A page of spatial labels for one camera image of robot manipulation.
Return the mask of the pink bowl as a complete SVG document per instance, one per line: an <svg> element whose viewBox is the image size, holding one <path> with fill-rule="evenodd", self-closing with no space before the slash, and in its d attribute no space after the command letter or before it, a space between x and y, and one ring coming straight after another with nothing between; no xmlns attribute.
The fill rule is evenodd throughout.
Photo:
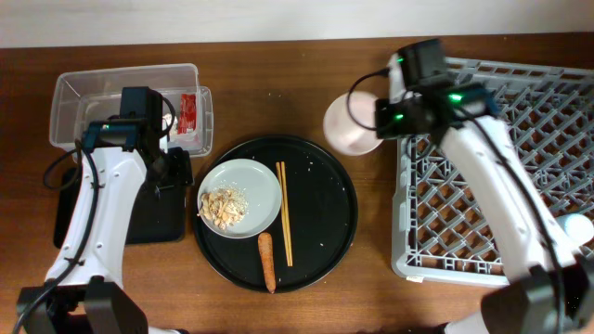
<svg viewBox="0 0 594 334"><path fill-rule="evenodd" d="M347 94L337 97L326 110L323 132L330 146L347 156L361 156L376 149L382 139L374 131L364 129L349 116L346 104ZM350 108L355 118L362 124L372 127L375 101L378 98L368 92L354 91Z"/></svg>

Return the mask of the black rectangular tray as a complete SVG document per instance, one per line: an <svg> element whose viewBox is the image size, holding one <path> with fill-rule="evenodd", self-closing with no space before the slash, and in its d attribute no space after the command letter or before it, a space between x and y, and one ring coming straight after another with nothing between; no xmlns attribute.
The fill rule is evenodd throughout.
<svg viewBox="0 0 594 334"><path fill-rule="evenodd" d="M185 234L187 188L193 186L189 153L182 148L168 150L170 168L154 190L141 191L136 198L126 245L167 242ZM59 192L53 244L60 248L70 225L80 189L80 178Z"/></svg>

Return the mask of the red wrapper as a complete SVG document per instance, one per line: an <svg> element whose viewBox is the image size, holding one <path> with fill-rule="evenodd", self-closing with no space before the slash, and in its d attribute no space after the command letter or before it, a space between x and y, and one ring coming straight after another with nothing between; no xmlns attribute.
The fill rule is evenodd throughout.
<svg viewBox="0 0 594 334"><path fill-rule="evenodd" d="M181 95L180 112L178 117L177 132L185 135L193 132L197 126L196 96Z"/></svg>

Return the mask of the crumpled white tissue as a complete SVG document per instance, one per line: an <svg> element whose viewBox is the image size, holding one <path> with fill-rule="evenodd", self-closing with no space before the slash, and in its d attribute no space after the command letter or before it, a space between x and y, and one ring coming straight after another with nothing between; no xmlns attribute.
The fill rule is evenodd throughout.
<svg viewBox="0 0 594 334"><path fill-rule="evenodd" d="M177 135L177 124L178 119L174 118L170 113L167 113L162 116L162 129L169 130L169 139L172 139L175 135Z"/></svg>

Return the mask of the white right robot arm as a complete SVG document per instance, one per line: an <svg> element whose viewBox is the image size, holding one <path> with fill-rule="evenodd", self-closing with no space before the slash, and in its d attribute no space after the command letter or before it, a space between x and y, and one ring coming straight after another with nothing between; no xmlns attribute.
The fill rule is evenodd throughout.
<svg viewBox="0 0 594 334"><path fill-rule="evenodd" d="M537 193L500 110L480 83L457 84L437 39L399 48L379 72L395 88L376 103L381 139L429 135L460 171L502 258L508 286L439 333L569 333L593 318L593 262Z"/></svg>

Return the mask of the orange carrot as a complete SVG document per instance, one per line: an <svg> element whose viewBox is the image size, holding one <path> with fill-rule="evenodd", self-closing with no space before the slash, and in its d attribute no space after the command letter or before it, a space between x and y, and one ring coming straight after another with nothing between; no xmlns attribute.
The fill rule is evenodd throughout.
<svg viewBox="0 0 594 334"><path fill-rule="evenodd" d="M258 251L261 258L265 286L269 293L276 291L276 276L274 268L273 240L269 233L261 233L258 236Z"/></svg>

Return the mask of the light blue cup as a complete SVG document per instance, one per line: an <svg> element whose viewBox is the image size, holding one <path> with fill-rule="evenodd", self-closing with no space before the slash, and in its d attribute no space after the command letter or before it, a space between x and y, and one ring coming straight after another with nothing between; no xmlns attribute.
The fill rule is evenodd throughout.
<svg viewBox="0 0 594 334"><path fill-rule="evenodd" d="M587 244L593 239L593 223L583 214L568 213L558 217L556 221L577 246Z"/></svg>

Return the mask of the clear plastic bin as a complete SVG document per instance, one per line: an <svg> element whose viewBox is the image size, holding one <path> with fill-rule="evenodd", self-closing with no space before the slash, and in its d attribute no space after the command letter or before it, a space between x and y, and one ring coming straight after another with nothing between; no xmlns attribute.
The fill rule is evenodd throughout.
<svg viewBox="0 0 594 334"><path fill-rule="evenodd" d="M190 96L196 109L196 125L185 134L172 129L169 148L180 147L192 158L207 156L213 146L213 101L208 87L199 84L199 72L191 63L66 72L58 77L52 100L49 142L68 151L92 121L104 121L120 113L122 90L147 86L169 99L178 125L182 96Z"/></svg>

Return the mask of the pistachio shells and rice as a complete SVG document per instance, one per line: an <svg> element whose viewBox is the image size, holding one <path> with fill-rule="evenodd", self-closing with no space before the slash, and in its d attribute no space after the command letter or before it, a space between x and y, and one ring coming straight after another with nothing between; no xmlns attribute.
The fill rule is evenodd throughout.
<svg viewBox="0 0 594 334"><path fill-rule="evenodd" d="M198 197L198 216L212 223L220 230L241 222L248 212L248 201L240 190L234 187L218 187Z"/></svg>

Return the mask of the round black tray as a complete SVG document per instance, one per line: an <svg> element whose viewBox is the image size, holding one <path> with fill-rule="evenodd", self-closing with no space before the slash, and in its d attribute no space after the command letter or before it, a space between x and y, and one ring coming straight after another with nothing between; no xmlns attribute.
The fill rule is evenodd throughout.
<svg viewBox="0 0 594 334"><path fill-rule="evenodd" d="M260 162L270 171L279 162L285 164L293 265L287 265L277 217L266 229L273 238L276 291L295 291L323 278L342 260L355 236L357 199L348 173L324 148L292 135L250 139L213 165L236 159ZM218 274L241 288L266 290L256 237L229 238L198 215L193 227L202 254Z"/></svg>

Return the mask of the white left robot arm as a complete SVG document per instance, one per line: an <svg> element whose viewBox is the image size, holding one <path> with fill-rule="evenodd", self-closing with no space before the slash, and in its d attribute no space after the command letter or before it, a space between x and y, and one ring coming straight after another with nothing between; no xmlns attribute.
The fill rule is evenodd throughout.
<svg viewBox="0 0 594 334"><path fill-rule="evenodd" d="M171 106L146 86L125 87L119 115L90 122L76 141L81 184L69 229L44 284L21 290L14 332L155 332L123 290L123 251L139 190L167 173L160 141Z"/></svg>

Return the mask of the grey plate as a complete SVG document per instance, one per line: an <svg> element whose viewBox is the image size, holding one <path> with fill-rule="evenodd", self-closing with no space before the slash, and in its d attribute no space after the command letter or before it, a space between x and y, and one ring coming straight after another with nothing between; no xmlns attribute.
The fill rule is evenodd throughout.
<svg viewBox="0 0 594 334"><path fill-rule="evenodd" d="M202 215L206 200L203 194L229 190L243 212L240 220L225 228ZM277 218L281 207L281 190L276 175L262 163L248 159L225 161L212 168L200 184L198 216L215 234L224 238L251 238L264 232Z"/></svg>

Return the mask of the grey dishwasher rack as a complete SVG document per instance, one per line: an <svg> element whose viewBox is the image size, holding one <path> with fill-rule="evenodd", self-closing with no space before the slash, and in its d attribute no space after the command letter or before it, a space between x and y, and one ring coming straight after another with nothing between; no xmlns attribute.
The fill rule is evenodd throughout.
<svg viewBox="0 0 594 334"><path fill-rule="evenodd" d="M501 287L593 256L593 73L450 58L456 84L482 84L500 116L398 144L393 271L407 279Z"/></svg>

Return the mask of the wooden chopstick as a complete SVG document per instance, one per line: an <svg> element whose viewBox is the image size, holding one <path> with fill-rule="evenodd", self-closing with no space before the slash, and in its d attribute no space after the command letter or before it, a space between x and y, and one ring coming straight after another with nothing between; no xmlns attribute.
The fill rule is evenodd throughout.
<svg viewBox="0 0 594 334"><path fill-rule="evenodd" d="M281 203L281 221L282 221L282 229L283 229L283 237L284 237L284 244L285 244L285 252L286 252L286 258L287 258L287 265L288 265L288 255L287 255L287 251L286 251L286 247L287 247L287 237L285 235L285 225L284 225L284 203L283 203L283 189L282 189L282 182L281 182L281 173L280 173L280 163L281 161L278 161L276 163L276 167L277 167L277 172L278 172L278 181L279 181L279 185L281 188L281 195L282 195L282 203Z"/></svg>
<svg viewBox="0 0 594 334"><path fill-rule="evenodd" d="M293 255L292 255L292 242L291 242L291 222L290 222L290 212L289 212L289 198L288 198L288 188L287 188L287 176L286 176L286 163L282 161L280 163L280 173L281 173L281 182L282 182L282 189L283 189L283 203L284 203L284 225L285 225L285 235L287 237L287 255L288 255L288 267L293 267Z"/></svg>

